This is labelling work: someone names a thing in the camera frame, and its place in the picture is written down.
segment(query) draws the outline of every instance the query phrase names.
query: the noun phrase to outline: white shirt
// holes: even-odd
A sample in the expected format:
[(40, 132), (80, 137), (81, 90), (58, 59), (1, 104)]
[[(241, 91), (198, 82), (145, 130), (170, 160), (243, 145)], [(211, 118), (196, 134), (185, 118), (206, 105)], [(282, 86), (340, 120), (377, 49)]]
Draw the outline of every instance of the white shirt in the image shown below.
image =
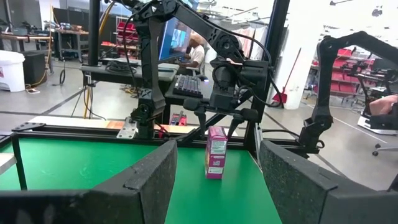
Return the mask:
[(195, 48), (192, 47), (189, 57), (191, 57), (190, 62), (198, 62), (199, 67), (205, 58), (205, 49), (201, 45)]

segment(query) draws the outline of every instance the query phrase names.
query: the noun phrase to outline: black panel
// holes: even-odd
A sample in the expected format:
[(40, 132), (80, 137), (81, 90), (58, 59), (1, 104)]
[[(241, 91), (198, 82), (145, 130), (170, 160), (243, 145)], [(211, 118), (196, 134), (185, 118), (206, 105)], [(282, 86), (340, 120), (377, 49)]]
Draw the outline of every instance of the black panel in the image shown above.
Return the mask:
[(92, 190), (0, 191), (0, 223), (164, 223), (176, 168), (169, 141)]
[(282, 223), (318, 223), (327, 192), (337, 185), (324, 177), (314, 179), (316, 164), (269, 141), (261, 142), (259, 158)]
[(398, 193), (369, 189), (261, 142), (261, 169), (283, 224), (398, 223)]

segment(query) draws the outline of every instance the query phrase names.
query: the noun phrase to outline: product label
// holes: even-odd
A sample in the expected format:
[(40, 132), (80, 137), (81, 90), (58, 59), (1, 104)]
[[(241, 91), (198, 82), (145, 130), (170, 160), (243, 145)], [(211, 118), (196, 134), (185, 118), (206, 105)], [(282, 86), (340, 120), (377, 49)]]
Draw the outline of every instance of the product label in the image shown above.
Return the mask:
[(225, 154), (225, 149), (226, 149), (226, 141), (212, 141), (211, 142), (210, 153), (223, 155), (223, 154)]
[(208, 173), (209, 174), (222, 174), (224, 168), (220, 167), (209, 167)]

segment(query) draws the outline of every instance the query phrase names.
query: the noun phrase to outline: metal bracket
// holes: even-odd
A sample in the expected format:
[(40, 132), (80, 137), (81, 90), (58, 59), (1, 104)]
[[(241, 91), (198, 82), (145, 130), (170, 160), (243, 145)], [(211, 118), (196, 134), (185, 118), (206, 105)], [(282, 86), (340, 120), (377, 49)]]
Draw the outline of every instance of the metal bracket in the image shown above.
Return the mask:
[(116, 136), (116, 138), (133, 139), (137, 133), (138, 133), (137, 123), (135, 121), (131, 122), (131, 117), (127, 117), (124, 120), (124, 125), (120, 129), (120, 132), (118, 133), (118, 136)]
[(254, 125), (254, 140), (256, 141), (257, 164), (259, 166), (261, 166), (259, 154), (260, 154), (260, 145), (261, 145), (262, 139), (263, 139), (262, 129), (260, 127), (260, 124), (256, 123)]
[(44, 127), (45, 123), (31, 123), (31, 122), (25, 122), (19, 126), (16, 126), (14, 129), (12, 129), (11, 131), (26, 131), (26, 130), (31, 130), (34, 128), (40, 128), (40, 127)]

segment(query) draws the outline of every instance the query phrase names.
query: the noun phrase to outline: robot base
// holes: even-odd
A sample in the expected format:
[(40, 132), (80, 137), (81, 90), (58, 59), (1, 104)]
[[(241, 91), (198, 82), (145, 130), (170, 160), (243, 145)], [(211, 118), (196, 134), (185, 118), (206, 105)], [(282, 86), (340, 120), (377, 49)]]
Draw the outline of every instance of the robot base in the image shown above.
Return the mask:
[(369, 131), (372, 131), (376, 134), (383, 134), (383, 135), (396, 135), (397, 134), (397, 131), (395, 131), (395, 130), (371, 129), (369, 118), (367, 118), (363, 115), (361, 115), (358, 119), (358, 126), (365, 128)]

